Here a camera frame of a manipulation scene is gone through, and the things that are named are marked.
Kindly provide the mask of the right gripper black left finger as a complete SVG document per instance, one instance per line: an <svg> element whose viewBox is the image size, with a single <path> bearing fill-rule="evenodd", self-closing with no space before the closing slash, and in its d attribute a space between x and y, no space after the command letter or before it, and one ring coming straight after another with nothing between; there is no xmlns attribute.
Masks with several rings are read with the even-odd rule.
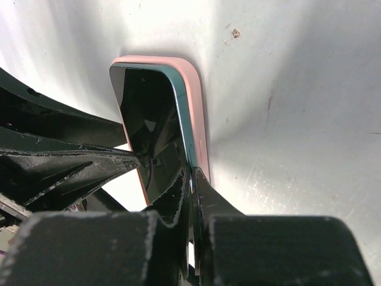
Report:
<svg viewBox="0 0 381 286"><path fill-rule="evenodd" d="M2 285L182 285L188 277L190 174L140 212L43 212L21 224Z"/></svg>

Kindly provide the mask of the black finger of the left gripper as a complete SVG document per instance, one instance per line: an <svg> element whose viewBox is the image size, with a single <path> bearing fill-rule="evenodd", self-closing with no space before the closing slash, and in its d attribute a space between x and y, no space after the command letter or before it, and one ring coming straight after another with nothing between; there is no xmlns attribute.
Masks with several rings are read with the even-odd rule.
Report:
<svg viewBox="0 0 381 286"><path fill-rule="evenodd" d="M66 209L139 167L130 151L82 146L44 152L1 150L1 193L26 209Z"/></svg>
<svg viewBox="0 0 381 286"><path fill-rule="evenodd" d="M53 100L1 69L1 127L76 144L116 148L127 143L122 124Z"/></svg>

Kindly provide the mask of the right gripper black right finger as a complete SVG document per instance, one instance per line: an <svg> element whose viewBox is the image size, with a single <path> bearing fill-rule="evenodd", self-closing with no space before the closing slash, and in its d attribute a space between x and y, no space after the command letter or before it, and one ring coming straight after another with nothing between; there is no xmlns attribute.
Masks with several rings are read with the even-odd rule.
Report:
<svg viewBox="0 0 381 286"><path fill-rule="evenodd" d="M201 285L372 285L347 225L332 216L245 215L192 171Z"/></svg>

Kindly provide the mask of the pink phone case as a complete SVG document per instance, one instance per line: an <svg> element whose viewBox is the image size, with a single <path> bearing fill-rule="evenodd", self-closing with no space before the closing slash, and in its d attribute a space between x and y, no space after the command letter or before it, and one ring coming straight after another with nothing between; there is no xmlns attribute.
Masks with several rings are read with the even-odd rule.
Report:
<svg viewBox="0 0 381 286"><path fill-rule="evenodd" d="M127 55L116 58L115 63L147 63L162 64L174 67L185 82L188 107L190 112L190 122L192 126L193 144L196 151L197 166L202 169L206 178L210 177L208 161L205 116L202 99L202 87L200 76L196 68L187 60L179 57L147 56L147 55Z"/></svg>

